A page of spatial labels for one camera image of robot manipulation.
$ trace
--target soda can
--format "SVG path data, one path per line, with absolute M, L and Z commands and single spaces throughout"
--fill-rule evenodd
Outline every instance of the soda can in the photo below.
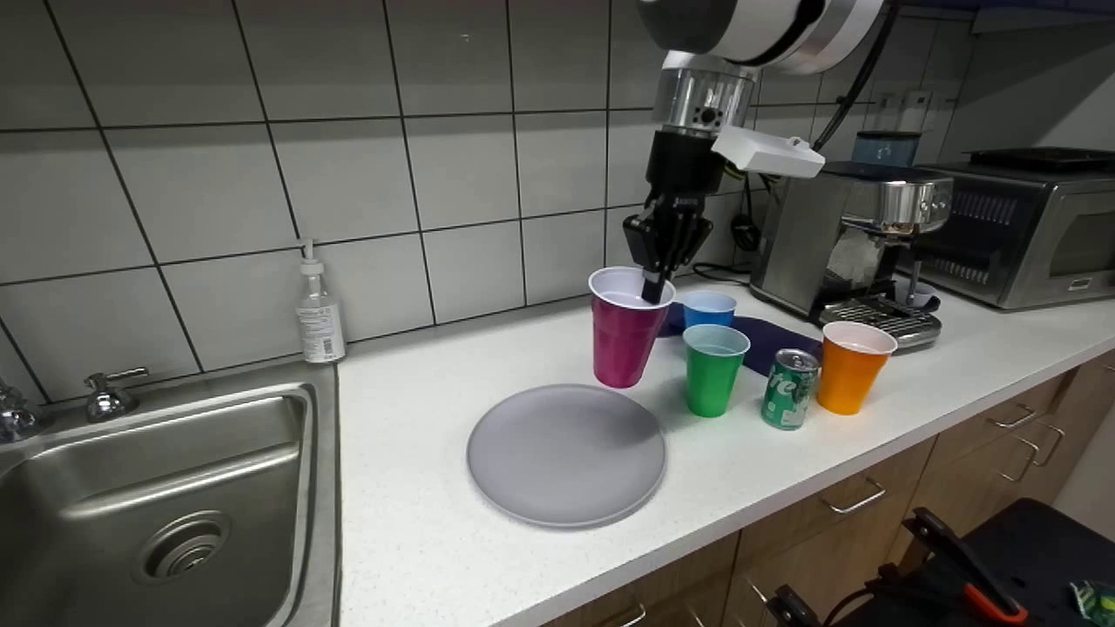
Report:
M 765 392 L 765 420 L 775 429 L 803 429 L 816 380 L 816 354 L 797 348 L 775 350 Z

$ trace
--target espresso machine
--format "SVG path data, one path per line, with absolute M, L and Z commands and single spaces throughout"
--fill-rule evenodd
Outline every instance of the espresso machine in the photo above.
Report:
M 918 236 L 945 225 L 951 176 L 919 166 L 829 163 L 775 192 L 752 292 L 816 324 L 866 321 L 898 350 L 941 333 L 918 288 Z

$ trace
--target pink cup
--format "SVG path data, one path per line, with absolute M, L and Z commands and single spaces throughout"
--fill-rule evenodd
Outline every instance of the pink cup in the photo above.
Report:
M 643 298 L 643 267 L 611 263 L 591 276 L 592 292 L 592 370 L 608 387 L 636 387 L 670 318 L 678 288 L 667 281 L 659 303 Z

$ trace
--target plastic cup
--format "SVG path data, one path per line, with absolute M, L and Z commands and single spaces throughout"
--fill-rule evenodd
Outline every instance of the plastic cup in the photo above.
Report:
M 685 324 L 699 328 L 699 324 L 723 324 L 733 328 L 737 324 L 737 298 L 728 292 L 687 292 L 685 298 Z
M 636 387 L 656 337 L 670 321 L 678 288 L 667 281 L 659 303 L 643 298 L 643 267 L 611 263 L 591 276 L 592 292 L 592 373 L 608 387 Z
M 745 333 L 723 324 L 685 330 L 687 340 L 687 404 L 701 418 L 719 418 L 733 404 L 742 354 L 752 348 Z
M 873 324 L 833 321 L 824 328 L 824 384 L 816 401 L 833 415 L 857 415 L 874 387 L 879 370 L 898 340 Z

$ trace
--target white countertop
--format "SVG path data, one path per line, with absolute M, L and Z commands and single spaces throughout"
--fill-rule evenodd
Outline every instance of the white countertop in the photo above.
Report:
M 738 313 L 816 337 L 816 328 L 738 285 L 723 288 L 738 294 Z M 941 321 L 941 340 L 895 354 L 857 418 L 811 408 L 803 431 L 765 423 L 765 375 L 751 370 L 725 418 L 692 418 L 680 337 L 663 337 L 644 380 L 627 391 L 670 423 L 663 490 L 587 533 L 532 530 L 495 512 L 472 483 L 463 450 L 501 397 L 595 384 L 591 303 L 364 346 L 342 366 L 342 623 L 563 617 L 1115 348 L 1115 298 L 992 313 L 945 294 Z

